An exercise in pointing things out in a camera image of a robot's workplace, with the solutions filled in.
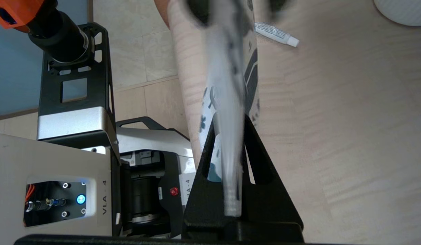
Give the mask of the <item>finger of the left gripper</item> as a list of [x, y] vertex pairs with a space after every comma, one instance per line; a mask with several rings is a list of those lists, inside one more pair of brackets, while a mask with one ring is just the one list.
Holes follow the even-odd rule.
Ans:
[[209, 26], [209, 0], [188, 0], [187, 6], [201, 26]]
[[291, 3], [291, 0], [270, 0], [269, 9], [270, 11], [282, 11], [290, 3]]

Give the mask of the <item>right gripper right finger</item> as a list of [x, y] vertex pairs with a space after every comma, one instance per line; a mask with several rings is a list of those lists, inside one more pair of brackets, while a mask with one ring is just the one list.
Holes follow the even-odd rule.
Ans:
[[302, 219], [249, 117], [241, 162], [242, 213], [238, 239], [303, 239]]

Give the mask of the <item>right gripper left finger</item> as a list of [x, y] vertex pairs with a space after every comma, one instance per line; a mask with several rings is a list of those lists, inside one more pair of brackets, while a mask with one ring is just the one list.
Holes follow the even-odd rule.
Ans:
[[224, 239], [224, 227], [231, 220], [224, 215], [222, 182], [208, 180], [217, 132], [216, 121], [217, 116], [214, 116], [184, 211], [184, 239]]

